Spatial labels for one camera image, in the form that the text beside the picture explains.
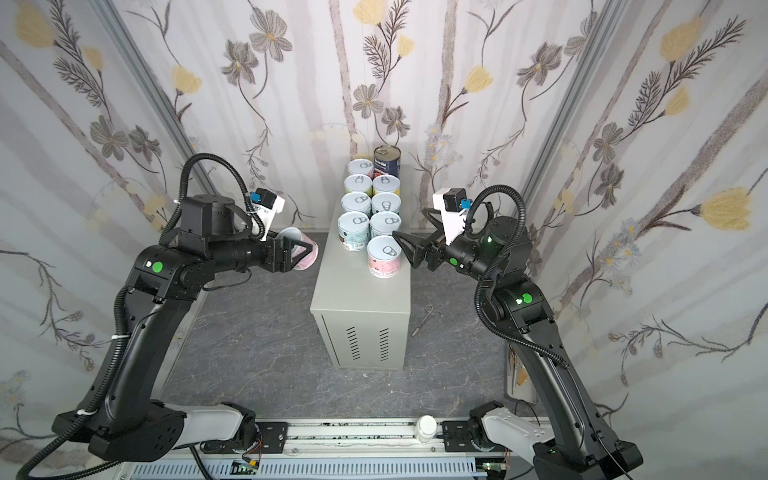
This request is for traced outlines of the pink label can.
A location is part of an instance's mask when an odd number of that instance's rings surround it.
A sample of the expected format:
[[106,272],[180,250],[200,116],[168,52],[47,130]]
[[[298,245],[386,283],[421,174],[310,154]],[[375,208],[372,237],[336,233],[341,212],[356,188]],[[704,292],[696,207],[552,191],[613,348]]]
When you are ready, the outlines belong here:
[[276,239],[280,242],[290,241],[290,260],[293,270],[307,270],[316,262],[318,244],[298,228],[285,228],[277,234]]

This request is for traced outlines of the white dark can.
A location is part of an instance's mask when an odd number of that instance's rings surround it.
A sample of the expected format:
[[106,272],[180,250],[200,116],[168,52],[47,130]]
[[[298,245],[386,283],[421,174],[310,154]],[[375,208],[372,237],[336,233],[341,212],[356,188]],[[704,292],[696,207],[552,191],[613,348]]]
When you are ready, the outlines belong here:
[[380,211],[369,220],[371,238],[378,236],[391,236],[402,226],[402,219],[392,211]]

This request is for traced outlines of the yellow label can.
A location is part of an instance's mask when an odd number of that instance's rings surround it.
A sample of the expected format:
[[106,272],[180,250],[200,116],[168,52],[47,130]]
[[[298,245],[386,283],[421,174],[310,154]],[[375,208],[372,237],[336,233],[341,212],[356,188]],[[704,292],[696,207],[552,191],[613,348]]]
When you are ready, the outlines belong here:
[[381,193],[400,195],[401,182],[396,176],[383,174],[373,179],[372,187],[375,195]]

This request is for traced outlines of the teal label can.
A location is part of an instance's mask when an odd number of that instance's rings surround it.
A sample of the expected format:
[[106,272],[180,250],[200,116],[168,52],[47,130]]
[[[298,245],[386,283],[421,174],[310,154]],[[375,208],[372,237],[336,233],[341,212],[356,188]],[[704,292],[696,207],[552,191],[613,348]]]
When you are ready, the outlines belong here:
[[372,214],[371,198],[363,192],[346,193],[340,204],[345,213],[358,212],[368,217]]

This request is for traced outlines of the green label can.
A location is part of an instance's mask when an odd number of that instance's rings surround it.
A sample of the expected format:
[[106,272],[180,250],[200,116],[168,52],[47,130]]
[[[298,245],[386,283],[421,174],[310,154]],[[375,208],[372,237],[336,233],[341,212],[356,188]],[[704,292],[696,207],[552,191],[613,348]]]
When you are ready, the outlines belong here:
[[365,174],[348,175],[343,182],[346,193],[364,193],[373,196],[373,180]]

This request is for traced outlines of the blue red tomato can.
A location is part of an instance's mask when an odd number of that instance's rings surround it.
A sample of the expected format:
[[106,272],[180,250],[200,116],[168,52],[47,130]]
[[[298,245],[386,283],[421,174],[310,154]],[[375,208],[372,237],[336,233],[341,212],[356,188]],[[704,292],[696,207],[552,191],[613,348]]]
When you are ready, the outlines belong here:
[[394,145],[380,145],[373,154],[374,176],[400,176],[401,150]]

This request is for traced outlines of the pink white can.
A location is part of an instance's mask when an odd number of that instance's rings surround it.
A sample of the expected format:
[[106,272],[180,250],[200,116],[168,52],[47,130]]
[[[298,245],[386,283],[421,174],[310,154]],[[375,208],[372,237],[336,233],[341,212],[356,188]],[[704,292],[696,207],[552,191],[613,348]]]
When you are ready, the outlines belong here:
[[346,171],[348,175],[365,175],[369,178],[373,178],[374,164],[369,159],[353,159],[347,164]]

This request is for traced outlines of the dark label can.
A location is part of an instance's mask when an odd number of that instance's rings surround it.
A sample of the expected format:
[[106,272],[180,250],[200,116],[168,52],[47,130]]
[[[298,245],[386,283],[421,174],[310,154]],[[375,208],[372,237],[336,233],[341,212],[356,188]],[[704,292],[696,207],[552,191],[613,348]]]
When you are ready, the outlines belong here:
[[362,251],[369,241],[369,218],[362,212],[345,212],[337,221],[339,240],[348,251]]

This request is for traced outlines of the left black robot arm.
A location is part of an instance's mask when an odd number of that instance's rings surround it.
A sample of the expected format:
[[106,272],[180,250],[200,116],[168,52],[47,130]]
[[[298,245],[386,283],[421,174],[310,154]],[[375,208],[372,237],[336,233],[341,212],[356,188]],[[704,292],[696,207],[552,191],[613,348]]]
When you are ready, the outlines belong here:
[[[234,177],[244,204],[224,196],[188,193],[193,167],[208,160]],[[259,217],[275,194],[247,189],[237,169],[212,153],[197,153],[184,164],[176,208],[157,244],[136,258],[114,300],[115,332],[108,359],[77,409],[59,414],[55,438],[32,456],[17,478],[34,469],[67,442],[85,443],[101,464],[70,473],[82,479],[123,462],[153,462],[178,448],[222,442],[252,451],[263,439],[254,413],[231,402],[214,407],[172,407],[151,397],[160,367],[181,321],[204,287],[222,272],[289,272],[313,246],[278,237]]]

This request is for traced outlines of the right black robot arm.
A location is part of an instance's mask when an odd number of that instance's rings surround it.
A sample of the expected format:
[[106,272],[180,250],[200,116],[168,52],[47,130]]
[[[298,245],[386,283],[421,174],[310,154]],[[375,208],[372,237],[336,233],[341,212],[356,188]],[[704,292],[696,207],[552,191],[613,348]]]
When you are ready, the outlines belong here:
[[473,409],[463,428],[444,428],[446,449],[505,449],[541,479],[628,477],[644,462],[639,447],[620,439],[599,412],[551,306],[525,272],[532,242],[522,196],[507,185],[492,185],[474,199],[463,188],[443,188],[422,213],[436,230],[426,238],[397,233],[403,254],[414,268],[449,264],[475,280],[480,322],[514,350],[548,415],[546,424],[530,422],[492,401]]

